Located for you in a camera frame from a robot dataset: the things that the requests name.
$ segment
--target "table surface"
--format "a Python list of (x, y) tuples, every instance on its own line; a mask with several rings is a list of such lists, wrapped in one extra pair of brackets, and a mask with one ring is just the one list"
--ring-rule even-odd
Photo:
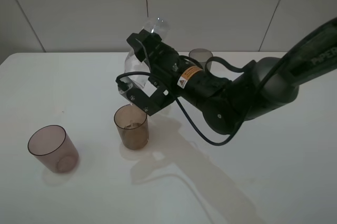
[[(214, 55), (243, 66), (283, 53)], [(204, 142), (173, 103), (149, 118), (149, 144), (130, 151), (113, 122), (127, 104), (115, 84), (125, 57), (21, 53), (0, 65), (0, 223), (336, 223), (337, 71), (245, 122), (223, 147)], [(223, 138), (183, 104), (209, 138)], [(49, 124), (78, 149), (70, 174), (49, 172), (27, 150)]]

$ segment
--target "plastic cup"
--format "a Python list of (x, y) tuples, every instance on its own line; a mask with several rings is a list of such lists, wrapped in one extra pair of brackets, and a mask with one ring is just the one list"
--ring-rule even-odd
[(69, 172), (78, 162), (78, 151), (59, 125), (49, 125), (34, 133), (28, 151), (54, 173)]
[[(213, 57), (211, 51), (204, 48), (196, 48), (189, 52), (189, 57), (197, 60), (202, 65), (202, 68), (205, 70), (206, 61)], [(209, 71), (211, 71), (212, 62), (207, 65)]]
[(128, 149), (142, 149), (148, 143), (147, 114), (137, 106), (128, 104), (119, 108), (114, 121)]

